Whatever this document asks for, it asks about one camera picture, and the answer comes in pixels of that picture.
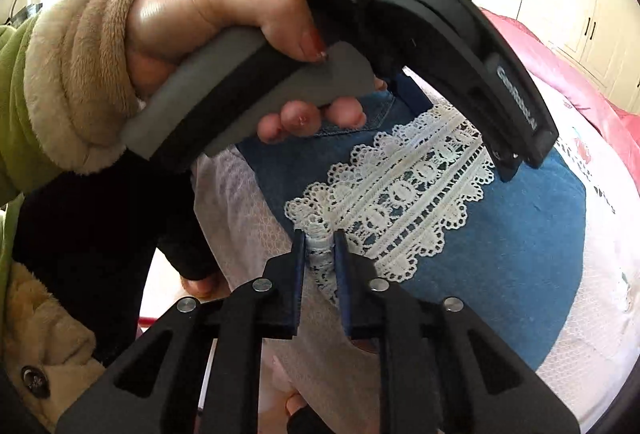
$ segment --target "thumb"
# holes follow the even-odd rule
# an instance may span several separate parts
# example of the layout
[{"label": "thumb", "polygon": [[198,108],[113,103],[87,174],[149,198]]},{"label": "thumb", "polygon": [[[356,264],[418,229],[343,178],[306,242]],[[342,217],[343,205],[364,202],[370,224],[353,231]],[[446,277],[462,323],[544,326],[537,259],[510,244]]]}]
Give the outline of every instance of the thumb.
[{"label": "thumb", "polygon": [[326,45],[306,0],[210,0],[210,22],[259,27],[278,51],[302,62],[321,62]]}]

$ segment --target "metal pin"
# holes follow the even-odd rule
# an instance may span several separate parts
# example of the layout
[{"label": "metal pin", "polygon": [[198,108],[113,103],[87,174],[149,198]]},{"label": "metal pin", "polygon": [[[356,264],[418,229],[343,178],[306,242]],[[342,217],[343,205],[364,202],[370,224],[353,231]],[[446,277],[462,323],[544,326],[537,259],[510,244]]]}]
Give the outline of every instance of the metal pin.
[{"label": "metal pin", "polygon": [[178,300],[177,308],[180,313],[190,313],[197,305],[196,299],[193,297],[185,297],[184,299]]},{"label": "metal pin", "polygon": [[389,289],[389,283],[384,279],[372,279],[369,281],[369,287],[373,291],[386,291]]},{"label": "metal pin", "polygon": [[263,293],[273,288],[273,282],[271,282],[269,279],[256,279],[254,280],[252,286],[254,287],[255,291]]},{"label": "metal pin", "polygon": [[452,313],[457,313],[458,311],[462,311],[462,308],[465,307],[462,300],[456,297],[449,297],[445,299],[442,305],[447,311],[451,311]]}]

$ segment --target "gray handle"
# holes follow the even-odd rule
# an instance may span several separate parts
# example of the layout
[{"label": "gray handle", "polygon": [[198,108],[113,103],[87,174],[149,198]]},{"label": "gray handle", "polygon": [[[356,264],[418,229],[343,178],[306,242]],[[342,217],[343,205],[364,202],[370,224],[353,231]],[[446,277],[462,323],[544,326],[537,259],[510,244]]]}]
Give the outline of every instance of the gray handle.
[{"label": "gray handle", "polygon": [[[127,122],[120,135],[123,143],[139,156],[151,159],[190,110],[264,45],[268,43],[256,28],[238,26],[222,32],[185,60],[147,106]],[[327,53],[326,62],[303,65],[239,114],[233,124],[212,137],[204,151],[213,156],[251,136],[262,116],[279,112],[289,100],[321,106],[339,96],[359,97],[373,92],[373,70],[353,46],[338,42]]]}]

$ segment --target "red fingernail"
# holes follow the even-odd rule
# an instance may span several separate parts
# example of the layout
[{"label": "red fingernail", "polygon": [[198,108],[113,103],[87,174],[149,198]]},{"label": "red fingernail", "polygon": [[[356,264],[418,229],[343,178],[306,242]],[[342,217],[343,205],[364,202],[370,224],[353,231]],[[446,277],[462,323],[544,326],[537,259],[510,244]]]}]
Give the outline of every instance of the red fingernail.
[{"label": "red fingernail", "polygon": [[305,31],[300,38],[300,49],[309,62],[324,62],[326,60],[326,45],[316,28]]}]

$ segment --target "pink bedding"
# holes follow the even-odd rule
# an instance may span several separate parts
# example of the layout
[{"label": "pink bedding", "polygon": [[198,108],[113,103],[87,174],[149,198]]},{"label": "pink bedding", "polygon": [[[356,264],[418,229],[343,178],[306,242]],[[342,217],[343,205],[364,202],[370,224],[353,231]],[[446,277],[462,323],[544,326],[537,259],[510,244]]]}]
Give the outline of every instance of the pink bedding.
[{"label": "pink bedding", "polygon": [[522,23],[483,12],[530,74],[560,92],[598,130],[625,163],[640,192],[640,117],[613,107],[583,75],[553,54]]}]

